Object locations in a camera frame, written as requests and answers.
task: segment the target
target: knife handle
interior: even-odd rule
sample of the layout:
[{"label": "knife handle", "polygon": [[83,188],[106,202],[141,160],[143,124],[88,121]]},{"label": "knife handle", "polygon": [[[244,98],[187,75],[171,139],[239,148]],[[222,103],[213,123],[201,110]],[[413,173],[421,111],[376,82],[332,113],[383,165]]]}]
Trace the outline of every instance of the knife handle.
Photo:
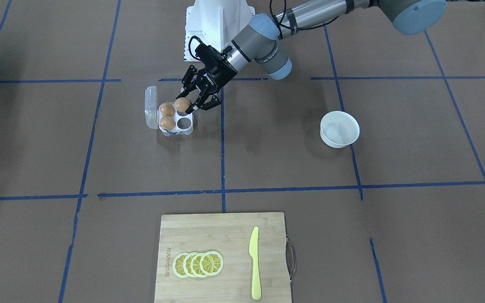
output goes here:
[{"label": "knife handle", "polygon": [[254,259],[254,267],[252,269],[252,298],[254,300],[261,299],[261,280],[259,278],[259,262]]}]

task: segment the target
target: black cable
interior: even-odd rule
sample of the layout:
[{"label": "black cable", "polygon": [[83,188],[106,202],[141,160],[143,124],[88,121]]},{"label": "black cable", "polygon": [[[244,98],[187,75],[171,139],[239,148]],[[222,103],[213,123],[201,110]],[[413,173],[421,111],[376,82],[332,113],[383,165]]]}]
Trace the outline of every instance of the black cable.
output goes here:
[{"label": "black cable", "polygon": [[[269,11],[271,12],[271,17],[273,17],[273,19],[274,19],[273,0],[271,0],[269,2]],[[285,17],[286,11],[287,11],[287,0],[283,0],[283,14],[282,14],[282,18],[280,19],[280,21],[277,22],[277,26],[278,27],[283,27],[285,29],[292,30],[291,27],[288,27],[288,26],[282,24],[282,21],[283,21],[283,19]],[[325,27],[325,26],[333,23],[336,19],[338,19],[338,17],[335,17],[334,19],[332,19],[331,21],[329,21],[327,23],[323,23],[323,24],[320,24],[320,25],[316,25],[315,27],[304,27],[304,28],[299,28],[298,30],[300,30],[300,31],[309,31],[311,29],[319,29],[320,27]]]},{"label": "black cable", "polygon": [[194,54],[192,54],[192,48],[191,48],[191,45],[192,45],[192,40],[198,40],[198,42],[200,42],[200,44],[205,44],[201,39],[200,37],[198,36],[192,36],[190,38],[190,41],[188,41],[188,52],[190,52],[190,56],[198,61],[201,61],[200,58],[197,58],[196,56],[194,56]]}]

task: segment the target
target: white cup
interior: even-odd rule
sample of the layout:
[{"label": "white cup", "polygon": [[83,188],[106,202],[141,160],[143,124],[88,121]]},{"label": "white cup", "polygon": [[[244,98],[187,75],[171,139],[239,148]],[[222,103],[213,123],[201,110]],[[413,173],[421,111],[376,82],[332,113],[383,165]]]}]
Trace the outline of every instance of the white cup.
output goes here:
[{"label": "white cup", "polygon": [[342,148],[352,144],[360,135],[360,127],[353,116],[335,111],[327,113],[321,119],[321,139],[333,148]]}]

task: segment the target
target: egg carton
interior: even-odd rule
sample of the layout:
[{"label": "egg carton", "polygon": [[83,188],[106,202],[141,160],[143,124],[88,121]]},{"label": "egg carton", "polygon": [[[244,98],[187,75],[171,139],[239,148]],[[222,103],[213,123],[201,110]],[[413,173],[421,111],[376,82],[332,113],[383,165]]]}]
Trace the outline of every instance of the egg carton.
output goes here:
[{"label": "egg carton", "polygon": [[190,135],[194,131],[194,114],[185,114],[175,111],[173,119],[175,120],[175,128],[171,130],[164,129],[158,125],[160,119],[164,116],[160,112],[160,105],[158,104],[158,97],[156,94],[156,86],[149,86],[145,90],[145,118],[147,126],[151,129],[158,129],[164,136]]}]

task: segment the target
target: metal handle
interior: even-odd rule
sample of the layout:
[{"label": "metal handle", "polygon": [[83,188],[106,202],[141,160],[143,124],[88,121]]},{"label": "metal handle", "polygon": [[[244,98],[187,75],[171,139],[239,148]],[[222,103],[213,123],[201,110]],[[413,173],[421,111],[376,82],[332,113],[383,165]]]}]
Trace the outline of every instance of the metal handle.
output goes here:
[{"label": "metal handle", "polygon": [[287,241],[287,244],[291,246],[291,255],[293,256],[293,269],[291,270],[291,272],[289,272],[289,268],[287,269],[287,271],[289,272],[289,282],[291,282],[293,280],[293,274],[297,269],[297,257],[295,255],[295,248],[293,247],[293,244],[291,244],[291,242],[289,241],[289,238],[287,235],[285,236],[285,240]]}]

